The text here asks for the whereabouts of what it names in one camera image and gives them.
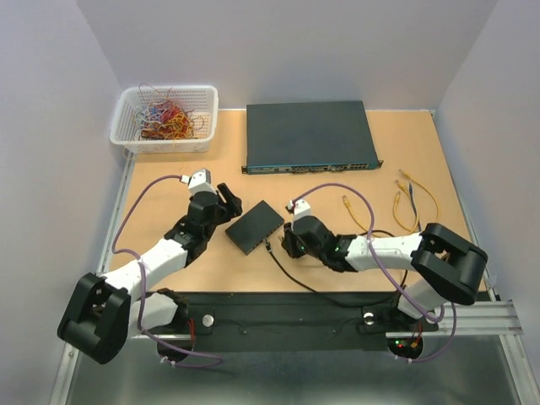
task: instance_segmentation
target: white plastic basket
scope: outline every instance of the white plastic basket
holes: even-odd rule
[[[192,118],[197,122],[197,128],[193,130],[193,138],[175,141],[138,140],[136,109],[146,103],[159,102],[163,99],[154,89],[159,90],[161,94],[167,94],[169,99],[179,102],[185,111],[192,111]],[[154,86],[154,89],[142,86],[141,89],[131,87],[124,90],[112,121],[111,142],[123,146],[134,154],[206,152],[218,123],[216,88],[213,86]]]

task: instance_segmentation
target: wooden tabletop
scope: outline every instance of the wooden tabletop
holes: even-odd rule
[[[427,186],[440,202],[440,222],[469,239],[456,190],[446,166],[445,156],[427,111],[367,111],[370,129],[379,159],[384,165],[378,170],[302,175],[242,175],[246,164],[246,112],[221,111],[215,137],[207,153],[144,154],[137,157],[127,192],[124,213],[132,206],[143,188],[159,176],[190,175],[207,168],[212,173],[213,185],[225,182],[242,199],[244,212],[261,200],[291,220],[285,205],[290,199],[322,182],[338,181],[362,192],[375,210],[375,227],[405,235],[392,217],[394,197],[398,191],[394,181],[403,169]],[[415,188],[415,202],[423,224],[435,220],[435,205],[420,188]],[[357,216],[369,224],[368,211],[362,201],[343,189],[328,187],[311,194],[307,201],[312,213],[335,234],[360,233],[343,206],[342,195],[348,194]],[[164,232],[186,213],[189,203],[187,187],[179,181],[164,181],[154,186],[141,201],[119,240],[119,247],[129,247],[144,253],[160,239]],[[412,226],[413,213],[408,200],[400,203],[403,221]],[[164,279],[155,288],[167,287],[179,291],[302,291],[286,278],[266,252],[257,247],[245,256],[225,235],[229,224],[218,227],[208,243],[208,249],[189,267]],[[390,282],[381,270],[362,273],[335,273],[311,257],[288,258],[279,245],[276,231],[269,240],[282,264],[303,283],[320,291],[391,291]],[[111,268],[118,268],[131,257],[115,256]],[[403,271],[391,271],[401,279]],[[408,284],[419,279],[411,274]]]

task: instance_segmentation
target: tangled cables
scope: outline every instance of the tangled cables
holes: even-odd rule
[[[154,90],[154,93],[149,96],[150,101],[145,100],[142,86],[148,86]],[[193,111],[185,111],[180,103],[169,97],[170,89],[163,94],[162,91],[148,84],[140,84],[138,88],[143,106],[135,112],[135,122],[142,139],[167,141],[190,139],[195,137],[195,131],[204,126],[203,117],[192,117]],[[197,128],[195,128],[195,120],[202,120]]]

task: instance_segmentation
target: gray wall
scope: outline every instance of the gray wall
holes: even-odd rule
[[[540,3],[500,0],[437,109],[457,190],[540,377]]]
[[[435,108],[496,0],[78,0],[123,88]]]
[[[116,195],[120,87],[70,0],[0,2],[0,55],[0,403],[46,404],[58,322]]]

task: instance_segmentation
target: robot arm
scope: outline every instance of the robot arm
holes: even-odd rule
[[[218,185],[217,191],[213,189],[208,170],[183,176],[181,181],[188,185],[192,195],[187,214],[140,260],[103,277],[84,275],[67,304],[58,337],[100,364],[113,359],[126,339],[139,333],[141,294],[196,260],[206,250],[216,227],[242,213],[241,200],[224,183]],[[145,300],[141,323],[144,329],[150,329],[186,315],[187,302],[178,294],[161,289]]]
[[[293,222],[285,224],[282,247],[290,257],[310,255],[337,272],[360,272],[378,268],[368,241],[359,235],[335,235],[311,215],[305,200],[288,210]],[[386,268],[416,271],[424,278],[407,287],[407,294],[424,311],[446,301],[472,305],[482,281],[488,257],[441,224],[428,224],[422,233],[372,240],[372,246]],[[413,319],[422,317],[404,296],[397,309]]]

